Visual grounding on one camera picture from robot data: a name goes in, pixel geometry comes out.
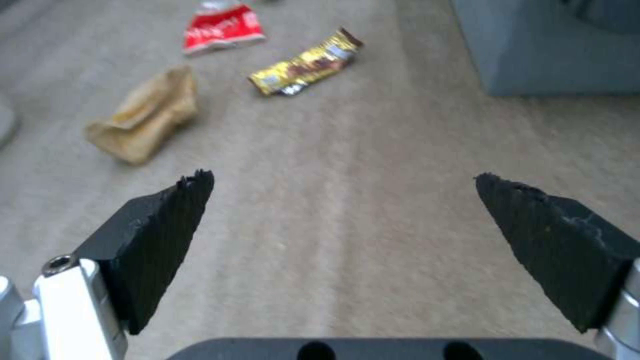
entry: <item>silver metal part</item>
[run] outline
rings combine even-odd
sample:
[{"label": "silver metal part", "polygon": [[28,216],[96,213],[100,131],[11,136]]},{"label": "silver metal part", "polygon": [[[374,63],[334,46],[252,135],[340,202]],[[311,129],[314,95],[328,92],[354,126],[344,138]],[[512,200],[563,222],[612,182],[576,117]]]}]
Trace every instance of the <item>silver metal part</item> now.
[{"label": "silver metal part", "polygon": [[127,338],[97,263],[54,258],[33,294],[23,302],[11,281],[0,277],[0,359],[124,358]]},{"label": "silver metal part", "polygon": [[11,328],[24,304],[11,280],[0,276],[0,359],[11,354]]},{"label": "silver metal part", "polygon": [[126,338],[111,308],[98,264],[82,259],[81,266],[40,276],[33,293],[40,303],[48,359],[124,357]]},{"label": "silver metal part", "polygon": [[607,323],[596,335],[595,343],[615,360],[640,359],[640,259],[627,275]]},{"label": "silver metal part", "polygon": [[56,256],[42,266],[42,275],[44,277],[50,277],[78,265],[80,265],[80,262],[78,256],[75,254]]}]

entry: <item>screw hole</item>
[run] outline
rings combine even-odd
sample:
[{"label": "screw hole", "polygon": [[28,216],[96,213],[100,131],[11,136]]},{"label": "screw hole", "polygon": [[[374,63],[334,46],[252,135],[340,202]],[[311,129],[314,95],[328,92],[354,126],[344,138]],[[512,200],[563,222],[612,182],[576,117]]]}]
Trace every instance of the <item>screw hole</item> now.
[{"label": "screw hole", "polygon": [[49,267],[56,269],[62,266],[66,266],[67,264],[69,264],[69,262],[71,261],[71,259],[68,256],[60,256],[59,258],[55,258],[53,259],[50,263],[49,263]]},{"label": "screw hole", "polygon": [[300,348],[298,360],[335,360],[335,352],[329,345],[313,341]]},{"label": "screw hole", "polygon": [[482,355],[468,343],[455,341],[444,348],[444,360],[484,360]]}]

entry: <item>carpet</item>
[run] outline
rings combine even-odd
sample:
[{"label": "carpet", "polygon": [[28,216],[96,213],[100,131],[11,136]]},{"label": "carpet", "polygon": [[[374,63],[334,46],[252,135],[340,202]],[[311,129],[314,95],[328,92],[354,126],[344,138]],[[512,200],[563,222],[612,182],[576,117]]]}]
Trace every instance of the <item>carpet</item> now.
[{"label": "carpet", "polygon": [[[128,199],[196,168],[216,186],[129,359],[231,336],[544,337],[591,346],[518,264],[474,189],[495,172],[640,237],[637,97],[493,98],[447,0],[249,0],[268,39],[185,58],[197,1],[20,0],[0,14],[0,274],[29,297],[47,259]],[[246,76],[344,26],[365,47],[295,97]],[[186,62],[200,114],[131,167],[83,138]]]}]

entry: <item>trash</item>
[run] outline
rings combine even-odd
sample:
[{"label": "trash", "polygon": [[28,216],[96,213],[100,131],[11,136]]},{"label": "trash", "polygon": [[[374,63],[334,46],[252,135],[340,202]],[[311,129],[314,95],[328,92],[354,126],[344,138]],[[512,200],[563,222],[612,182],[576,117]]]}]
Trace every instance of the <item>trash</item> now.
[{"label": "trash", "polygon": [[130,92],[115,115],[89,124],[84,134],[99,149],[137,165],[147,161],[197,111],[191,67],[182,65]]},{"label": "trash", "polygon": [[249,44],[266,37],[258,16],[236,0],[204,1],[184,32],[185,54]]},{"label": "trash", "polygon": [[254,72],[249,80],[264,95],[275,92],[295,95],[309,84],[342,70],[362,45],[361,41],[340,28],[321,45],[291,60]]}]

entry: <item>red wrapper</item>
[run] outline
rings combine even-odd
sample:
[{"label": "red wrapper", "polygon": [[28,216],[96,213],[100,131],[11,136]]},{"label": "red wrapper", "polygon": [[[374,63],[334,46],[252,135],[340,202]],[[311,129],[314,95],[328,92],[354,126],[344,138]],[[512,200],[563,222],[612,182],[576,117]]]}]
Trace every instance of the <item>red wrapper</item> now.
[{"label": "red wrapper", "polygon": [[240,4],[220,12],[197,13],[184,32],[182,51],[192,54],[264,38],[256,14],[249,6]]}]

